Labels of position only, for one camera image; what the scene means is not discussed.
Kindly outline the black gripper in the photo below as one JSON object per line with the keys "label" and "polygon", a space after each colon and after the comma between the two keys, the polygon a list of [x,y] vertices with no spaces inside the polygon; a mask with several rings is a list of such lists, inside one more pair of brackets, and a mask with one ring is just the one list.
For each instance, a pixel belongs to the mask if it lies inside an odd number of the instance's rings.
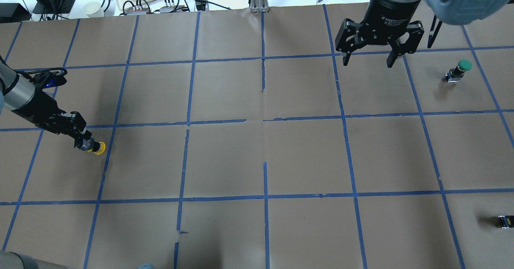
{"label": "black gripper", "polygon": [[92,132],[85,128],[84,117],[77,111],[61,110],[48,94],[37,94],[22,106],[22,118],[48,132],[68,135],[75,140],[75,148],[91,151]]}
{"label": "black gripper", "polygon": [[357,49],[367,45],[389,45],[387,67],[406,53],[414,53],[424,34],[421,21],[411,21],[421,0],[370,0],[361,22],[343,20],[335,40],[343,53],[343,65]]}

